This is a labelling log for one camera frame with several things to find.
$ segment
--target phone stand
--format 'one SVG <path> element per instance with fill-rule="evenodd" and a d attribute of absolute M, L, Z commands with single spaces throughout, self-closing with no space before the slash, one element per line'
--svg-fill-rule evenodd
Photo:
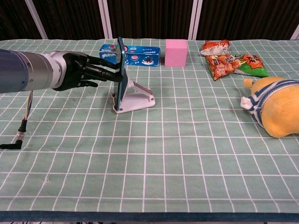
<path fill-rule="evenodd" d="M 127 93 L 128 89 L 134 89 L 135 92 Z M 144 108 L 149 108 L 155 105 L 155 97 L 150 88 L 145 88 L 138 83 L 128 78 L 128 84 L 123 95 L 122 101 L 119 104 L 119 110 L 115 109 L 115 95 L 113 97 L 113 110 L 116 113 L 126 113 Z"/>

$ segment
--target table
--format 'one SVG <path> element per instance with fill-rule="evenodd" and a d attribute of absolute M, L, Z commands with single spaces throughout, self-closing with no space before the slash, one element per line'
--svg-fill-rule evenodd
<path fill-rule="evenodd" d="M 116 40 L 0 48 L 98 56 L 104 43 Z M 299 135 L 271 138 L 240 107 L 244 76 L 213 81 L 203 41 L 187 43 L 184 68 L 126 67 L 153 90 L 149 109 L 114 113 L 111 82 L 34 91 L 23 149 L 0 151 L 0 221 L 298 221 Z M 270 76 L 299 78 L 299 41 L 232 41 L 231 51 L 258 54 Z M 14 142 L 27 95 L 0 95 L 1 143 Z"/>

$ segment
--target snack bag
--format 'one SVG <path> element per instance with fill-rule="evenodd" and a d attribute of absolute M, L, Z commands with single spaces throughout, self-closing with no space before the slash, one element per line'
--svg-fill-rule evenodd
<path fill-rule="evenodd" d="M 257 55 L 211 55 L 206 61 L 214 81 L 230 73 L 267 77 L 268 73 Z"/>
<path fill-rule="evenodd" d="M 202 45 L 202 51 L 200 52 L 203 56 L 207 55 L 230 55 L 229 41 L 222 40 L 219 42 L 205 41 Z"/>

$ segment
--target yellow plush toy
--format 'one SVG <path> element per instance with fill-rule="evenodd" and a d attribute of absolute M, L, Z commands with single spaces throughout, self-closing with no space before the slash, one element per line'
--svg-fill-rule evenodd
<path fill-rule="evenodd" d="M 244 79 L 251 96 L 242 97 L 241 107 L 249 110 L 259 125 L 274 137 L 299 133 L 299 81 L 265 77 L 253 83 Z"/>

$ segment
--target oreo box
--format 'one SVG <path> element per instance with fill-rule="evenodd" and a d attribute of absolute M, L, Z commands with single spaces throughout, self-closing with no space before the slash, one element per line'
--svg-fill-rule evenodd
<path fill-rule="evenodd" d="M 160 65 L 161 50 L 158 47 L 125 45 L 126 61 L 125 65 L 151 66 Z M 117 45 L 104 44 L 100 48 L 100 58 L 116 63 Z"/>

